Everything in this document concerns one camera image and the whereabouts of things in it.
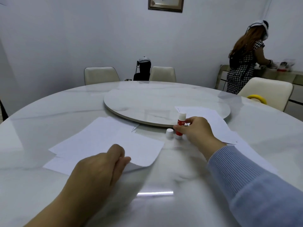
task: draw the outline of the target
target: person's left hand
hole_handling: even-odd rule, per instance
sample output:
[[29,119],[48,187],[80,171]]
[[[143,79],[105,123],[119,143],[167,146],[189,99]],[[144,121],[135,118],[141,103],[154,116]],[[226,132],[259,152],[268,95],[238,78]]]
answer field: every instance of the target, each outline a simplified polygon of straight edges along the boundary
[[56,200],[82,222],[92,217],[131,161],[124,154],[124,149],[114,144],[107,153],[78,162]]

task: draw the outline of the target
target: houndstooth dress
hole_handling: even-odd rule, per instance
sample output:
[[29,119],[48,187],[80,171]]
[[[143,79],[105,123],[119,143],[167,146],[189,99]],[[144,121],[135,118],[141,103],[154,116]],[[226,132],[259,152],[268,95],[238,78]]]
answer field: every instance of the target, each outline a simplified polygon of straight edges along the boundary
[[227,74],[227,92],[238,94],[245,84],[252,78],[254,68],[256,65],[254,59],[254,52],[259,47],[264,47],[263,41],[256,41],[253,51],[250,51],[243,57],[243,60],[240,62],[240,66],[237,69],[231,68]]

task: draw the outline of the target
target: person's right hand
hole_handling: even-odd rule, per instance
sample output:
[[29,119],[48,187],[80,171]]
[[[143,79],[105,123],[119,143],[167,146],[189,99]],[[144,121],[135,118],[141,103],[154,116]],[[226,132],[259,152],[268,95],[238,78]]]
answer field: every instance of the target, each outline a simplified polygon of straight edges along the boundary
[[190,123],[190,125],[175,125],[174,129],[182,134],[185,134],[188,140],[198,147],[199,151],[202,152],[206,160],[208,160],[217,150],[226,146],[225,143],[214,137],[210,124],[205,118],[191,117],[186,119],[185,122]]

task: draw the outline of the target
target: long brown hair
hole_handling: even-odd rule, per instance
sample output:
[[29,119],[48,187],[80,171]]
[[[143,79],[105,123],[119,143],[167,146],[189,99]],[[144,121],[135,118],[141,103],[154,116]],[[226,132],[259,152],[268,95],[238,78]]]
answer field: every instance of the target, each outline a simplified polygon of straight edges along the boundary
[[229,57],[241,49],[244,49],[244,55],[247,54],[253,49],[256,41],[263,38],[265,33],[266,30],[262,25],[251,27],[234,45],[233,50],[229,53]]

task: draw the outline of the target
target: headset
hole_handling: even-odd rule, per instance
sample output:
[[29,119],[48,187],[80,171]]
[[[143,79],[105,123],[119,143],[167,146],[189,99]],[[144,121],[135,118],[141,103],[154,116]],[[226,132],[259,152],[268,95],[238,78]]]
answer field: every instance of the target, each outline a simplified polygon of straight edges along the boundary
[[247,28],[247,30],[246,30],[246,33],[247,33],[247,31],[250,30],[252,27],[254,27],[254,26],[259,26],[259,25],[263,25],[264,28],[265,28],[265,30],[266,30],[266,33],[263,35],[263,38],[262,38],[262,40],[264,41],[264,40],[266,40],[266,39],[268,38],[268,22],[265,21],[265,20],[258,20],[258,21],[256,21],[256,22],[252,23],[250,26],[248,26],[248,28]]

